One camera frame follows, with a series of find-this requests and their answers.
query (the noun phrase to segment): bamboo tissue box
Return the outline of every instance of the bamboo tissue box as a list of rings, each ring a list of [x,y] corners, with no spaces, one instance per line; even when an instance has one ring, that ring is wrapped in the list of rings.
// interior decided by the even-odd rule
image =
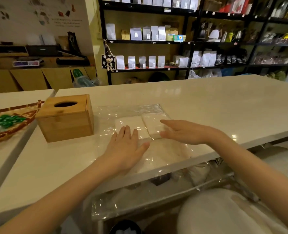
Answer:
[[[48,143],[93,135],[88,94],[48,98],[36,119]]]

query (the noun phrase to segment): right hand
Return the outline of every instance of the right hand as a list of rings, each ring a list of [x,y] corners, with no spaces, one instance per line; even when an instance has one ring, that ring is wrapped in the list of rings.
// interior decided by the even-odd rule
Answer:
[[[224,134],[210,126],[199,125],[184,120],[160,120],[172,130],[161,131],[162,138],[173,139],[186,144],[212,144],[217,137]]]

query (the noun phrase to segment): white table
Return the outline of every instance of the white table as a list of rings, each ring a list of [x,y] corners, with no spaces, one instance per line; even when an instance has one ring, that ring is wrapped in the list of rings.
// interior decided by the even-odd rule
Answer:
[[[35,90],[13,93],[0,93],[0,109],[35,103],[39,99],[53,97],[54,90]],[[16,133],[12,138],[0,143],[0,186],[21,153],[36,127],[36,122]]]
[[[246,148],[288,136],[288,83],[257,75],[63,89],[56,96],[76,94],[90,94],[96,116],[98,106],[159,103],[170,118],[217,127]],[[98,152],[95,128],[93,136],[48,144],[37,127],[0,188],[0,213],[36,202],[90,165]],[[206,145],[192,149],[190,159],[144,163],[138,173],[107,181],[94,193],[218,157]]]

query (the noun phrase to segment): finger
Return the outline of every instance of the finger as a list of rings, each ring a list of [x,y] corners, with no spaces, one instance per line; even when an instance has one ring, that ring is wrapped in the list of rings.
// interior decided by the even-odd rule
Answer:
[[[125,134],[123,136],[124,138],[127,138],[127,139],[130,139],[131,137],[131,131],[130,131],[130,126],[126,126],[126,131],[125,131]]]
[[[135,154],[138,155],[139,157],[142,157],[143,154],[146,152],[146,150],[148,150],[150,143],[149,142],[145,142],[143,143],[140,148],[138,148],[135,151]]]
[[[182,136],[175,131],[165,130],[161,131],[159,134],[162,138],[173,139],[176,141],[182,140]]]
[[[116,141],[117,135],[118,135],[117,132],[114,132],[114,134],[110,138],[110,142],[109,143],[112,143],[112,142]]]
[[[125,130],[126,130],[126,128],[123,126],[123,127],[120,129],[120,131],[119,131],[119,134],[118,134],[118,136],[117,136],[117,139],[122,139],[122,138],[123,138],[123,135],[124,135],[124,133],[125,133]]]
[[[181,129],[181,125],[180,125],[181,120],[160,120],[160,122],[169,126],[173,130]]]
[[[139,132],[137,129],[134,129],[131,140],[135,143],[137,143],[137,141],[139,140]]]

